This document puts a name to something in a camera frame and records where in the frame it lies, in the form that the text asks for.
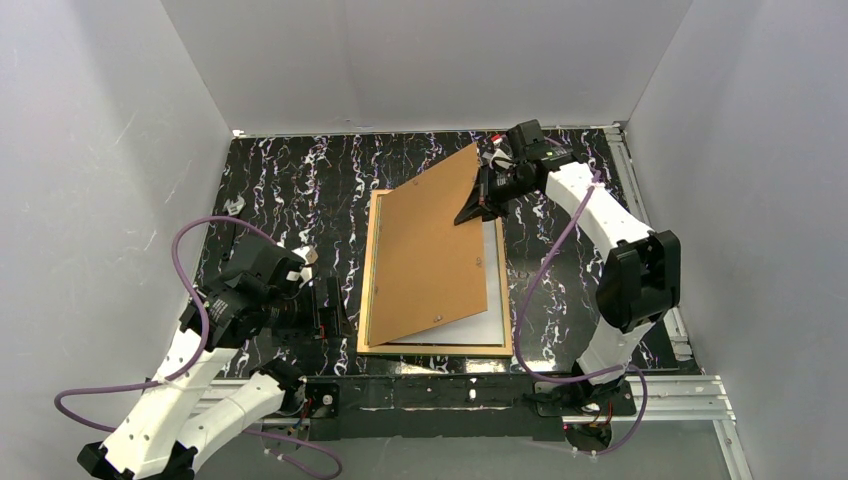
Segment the brown backing board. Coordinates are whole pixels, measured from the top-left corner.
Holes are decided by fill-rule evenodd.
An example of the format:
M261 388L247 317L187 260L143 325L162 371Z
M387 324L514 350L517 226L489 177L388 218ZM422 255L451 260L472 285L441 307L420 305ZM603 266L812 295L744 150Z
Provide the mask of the brown backing board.
M368 343L382 345L487 308L480 219L454 223L479 171L471 143L382 196Z

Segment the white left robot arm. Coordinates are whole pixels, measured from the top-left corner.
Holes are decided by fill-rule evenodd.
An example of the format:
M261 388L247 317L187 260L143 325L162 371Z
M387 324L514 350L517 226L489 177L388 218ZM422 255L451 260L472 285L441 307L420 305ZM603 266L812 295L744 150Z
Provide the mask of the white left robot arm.
M248 235L220 275L201 285L184 311L171 346L138 401L77 462L96 479L192 479L230 440L263 417L305 409L306 377L275 358L215 405L195 408L218 373L275 319L295 314L284 304L304 298L317 253L286 250Z

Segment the green picture frame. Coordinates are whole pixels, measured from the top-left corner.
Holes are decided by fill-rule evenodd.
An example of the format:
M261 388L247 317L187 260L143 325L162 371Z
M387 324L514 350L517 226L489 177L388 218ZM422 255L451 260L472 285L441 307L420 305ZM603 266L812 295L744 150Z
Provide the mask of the green picture frame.
M513 354L512 314L509 302L509 278L506 269L506 252L504 245L503 221L498 219L486 222L492 232L491 244L493 245L494 260L492 265L497 268L498 295L496 305L500 307L501 313L497 315L498 326L503 335L501 345L482 344L427 344L427 343L389 343L371 346L368 343L370 332L371 310L373 298L376 295L374 257L377 249L378 224L380 219L381 197L391 193L391 189L377 189L371 192L368 213L368 233L365 250L365 265L363 266L363 280L361 282L361 301L359 312L359 323L357 327L356 349L359 355L386 356L386 355L414 355L414 356L467 356L467 357L495 357L506 358Z

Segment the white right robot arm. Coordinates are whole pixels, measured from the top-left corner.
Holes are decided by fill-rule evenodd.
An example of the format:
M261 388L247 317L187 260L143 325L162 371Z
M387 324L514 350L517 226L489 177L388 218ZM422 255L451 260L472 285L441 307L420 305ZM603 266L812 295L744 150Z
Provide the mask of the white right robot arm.
M606 190L599 172L546 138L538 120L517 124L506 139L508 153L479 168L454 222L505 217L511 201L539 193L570 216L554 251L574 229L590 238L603 260L593 336L569 376L530 375L554 384L576 406L598 403L618 389L643 337L678 306L681 242L672 231L657 231L633 216Z

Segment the landscape photo print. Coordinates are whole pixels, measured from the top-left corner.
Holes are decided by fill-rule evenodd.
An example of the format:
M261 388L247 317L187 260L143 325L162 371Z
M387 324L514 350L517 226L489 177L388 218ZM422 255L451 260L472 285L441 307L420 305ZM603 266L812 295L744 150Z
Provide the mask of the landscape photo print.
M382 345L370 354L505 355L511 351L508 281L505 273L503 222L483 224L487 309Z

